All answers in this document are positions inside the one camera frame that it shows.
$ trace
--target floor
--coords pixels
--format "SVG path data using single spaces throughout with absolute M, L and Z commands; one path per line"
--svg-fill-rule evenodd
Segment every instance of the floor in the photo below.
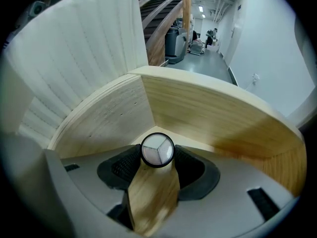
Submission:
M 176 64 L 169 64 L 168 67 L 192 71 L 232 83 L 227 71 L 227 65 L 220 57 L 220 54 L 213 51 L 212 48 L 208 46 L 205 54 L 200 56 L 187 53 L 184 60 Z

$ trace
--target black rubber mount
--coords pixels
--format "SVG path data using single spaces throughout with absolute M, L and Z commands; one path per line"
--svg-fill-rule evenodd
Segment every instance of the black rubber mount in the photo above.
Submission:
M 110 188 L 127 191 L 140 167 L 140 149 L 139 144 L 135 145 L 99 164 L 99 178 Z M 174 155 L 180 184 L 179 201 L 202 199 L 216 187 L 220 171 L 213 162 L 179 145 L 175 146 Z
M 166 138 L 170 141 L 170 143 L 171 143 L 171 145 L 172 145 L 172 147 L 173 147 L 173 152 L 172 152 L 172 155 L 171 155 L 170 159 L 169 159 L 167 162 L 165 162 L 165 163 L 163 163 L 163 164 L 161 164 L 161 165 L 155 165 L 155 164 L 152 164 L 151 162 L 148 162 L 148 160 L 144 157 L 144 154 L 143 154 L 143 152 L 142 152 L 142 146 L 143 146 L 144 142 L 145 142 L 149 137 L 151 137 L 151 136 L 153 136 L 153 135 L 162 135 L 162 136 L 166 137 Z M 150 166 L 150 167 L 152 167 L 152 168 L 162 168 L 162 167 L 167 166 L 167 165 L 173 160 L 174 154 L 175 154 L 175 145 L 174 145 L 173 141 L 171 140 L 171 138 L 170 138 L 169 136 L 167 136 L 166 134 L 161 133 L 161 132 L 151 133 L 151 134 L 148 135 L 145 139 L 143 139 L 143 141 L 142 141 L 142 143 L 141 143 L 141 148 L 140 148 L 140 149 L 141 149 L 141 158 L 142 158 L 142 160 L 144 161 L 145 164 L 147 164 L 148 166 Z

